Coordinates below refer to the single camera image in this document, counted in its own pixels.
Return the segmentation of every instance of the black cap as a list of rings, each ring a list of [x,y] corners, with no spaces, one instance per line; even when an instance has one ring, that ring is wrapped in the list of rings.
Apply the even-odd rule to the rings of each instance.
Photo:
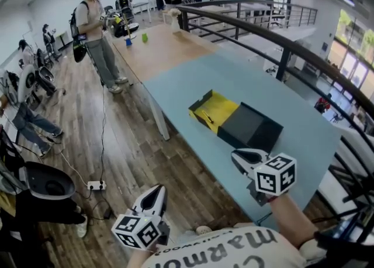
[[[25,46],[27,46],[27,43],[25,41],[25,39],[22,39],[19,41],[18,43],[18,49],[22,48],[22,50],[25,48]]]

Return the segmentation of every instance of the green cup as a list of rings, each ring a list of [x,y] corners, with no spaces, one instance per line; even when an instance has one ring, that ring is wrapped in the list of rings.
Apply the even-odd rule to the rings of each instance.
[[[147,33],[142,34],[142,35],[141,35],[141,39],[142,39],[142,41],[143,41],[144,43],[147,42],[147,41],[148,41],[148,35],[147,35]]]

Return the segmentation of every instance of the ceiling light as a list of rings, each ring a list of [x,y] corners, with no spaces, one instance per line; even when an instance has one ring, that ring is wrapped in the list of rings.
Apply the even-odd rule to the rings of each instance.
[[[346,2],[349,6],[352,6],[352,7],[355,6],[355,2],[353,0],[343,0],[343,1]]]

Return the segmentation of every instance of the metal railing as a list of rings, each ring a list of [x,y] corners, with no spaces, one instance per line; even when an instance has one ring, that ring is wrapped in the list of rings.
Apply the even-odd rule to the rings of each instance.
[[[190,4],[188,6],[186,5],[179,5],[177,8],[182,12],[183,17],[183,29],[187,32],[190,32],[191,30],[200,29],[204,31],[205,33],[200,35],[201,37],[207,37],[210,35],[215,35],[216,37],[219,37],[221,40],[227,40],[229,42],[233,42],[237,44],[238,46],[241,46],[260,57],[263,57],[264,59],[267,59],[271,63],[274,63],[276,66],[278,66],[278,72],[276,74],[276,78],[279,81],[282,81],[282,78],[285,73],[288,73],[292,75],[294,78],[302,82],[304,85],[309,87],[311,90],[316,92],[319,96],[326,99],[332,107],[334,107],[340,115],[345,118],[349,124],[358,132],[358,134],[361,136],[361,138],[364,140],[364,142],[368,145],[370,150],[374,153],[374,146],[368,136],[365,134],[365,132],[351,119],[351,117],[340,108],[339,105],[337,105],[333,100],[331,100],[328,96],[326,96],[325,93],[322,92],[319,88],[317,88],[314,84],[310,83],[307,79],[303,77],[302,74],[300,74],[300,71],[293,68],[288,67],[288,62],[290,59],[290,55],[294,54],[298,57],[302,58],[306,62],[308,62],[310,65],[314,66],[316,69],[320,70],[321,73],[327,75],[332,80],[338,82],[344,90],[348,91],[356,101],[356,103],[361,106],[366,113],[374,119],[374,105],[371,103],[371,101],[356,87],[353,85],[353,83],[350,82],[347,78],[345,78],[342,74],[340,74],[339,71],[337,71],[334,67],[332,67],[330,64],[328,64],[325,60],[320,58],[318,55],[312,53],[310,50],[306,49],[305,47],[301,46],[300,44],[291,41],[290,39],[287,39],[273,31],[271,31],[271,17],[272,13],[269,15],[270,20],[266,22],[266,25],[264,22],[258,23],[252,23],[254,19],[256,18],[254,15],[251,15],[251,18],[248,21],[246,20],[246,17],[242,16],[243,11],[243,4],[253,4],[253,3],[263,3],[263,4],[282,4],[285,5],[285,7],[289,7],[291,9],[288,9],[288,13],[292,13],[293,11],[296,11],[296,7],[301,8],[300,18],[299,18],[299,24],[297,26],[301,26],[303,22],[303,15],[304,13],[307,13],[308,20],[306,20],[306,25],[311,24],[311,19],[314,24],[316,21],[316,15],[317,11],[315,9],[302,7],[299,5],[292,5],[292,4],[284,4],[284,3],[276,3],[276,2],[270,2],[270,1],[245,1],[245,0],[234,0],[234,1],[213,1],[213,2],[202,2],[202,3],[196,3],[196,4]],[[201,7],[206,6],[212,6],[212,5],[231,5],[231,7],[235,7],[235,10],[223,10],[217,12],[217,9],[214,9],[212,11],[201,9]],[[209,21],[207,21],[206,24],[200,25],[191,23],[191,20],[197,20],[201,18],[207,18]],[[286,20],[286,23],[282,23],[281,27],[286,28],[290,26],[290,19]],[[224,24],[223,30],[212,30],[209,29],[210,26],[218,25],[218,24]],[[227,31],[235,30],[235,34],[230,35],[227,34]],[[240,41],[240,34],[241,31],[244,31],[244,34],[254,34],[261,38],[264,38],[266,40],[269,40],[272,43],[277,44],[281,48],[283,48],[282,57],[279,60],[269,56],[268,54],[265,54],[264,52],[256,49],[254,46],[249,46],[245,44],[244,42]],[[352,157],[356,158],[358,163],[362,166],[365,173],[367,173],[367,177],[365,178],[359,178],[356,176],[356,174],[351,170],[349,165],[344,162],[344,159],[337,153],[335,154],[335,159],[338,160],[339,164],[342,166],[342,168],[347,172],[347,175],[351,178],[351,181],[355,184],[356,190],[359,192],[355,193],[355,196],[350,196],[350,198],[346,198],[345,202],[347,200],[354,200],[360,196],[364,196],[367,204],[371,207],[372,202],[370,198],[370,194],[368,191],[370,191],[370,188],[374,188],[374,176],[373,171],[370,171],[367,164],[364,163],[364,161],[359,156],[358,152],[355,150],[355,148],[348,143],[346,138],[342,137],[341,139],[342,143],[348,148],[349,152],[351,153]],[[372,218],[373,221],[370,221],[368,225],[371,225],[372,222],[374,222],[374,217]],[[367,236],[369,231],[365,229],[364,236]]]

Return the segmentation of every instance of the box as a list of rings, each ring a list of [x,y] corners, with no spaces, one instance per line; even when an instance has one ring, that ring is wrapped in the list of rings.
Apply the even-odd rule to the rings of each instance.
[[[283,130],[256,109],[243,102],[237,105],[213,90],[190,106],[189,114],[236,149],[249,147],[270,153]]]

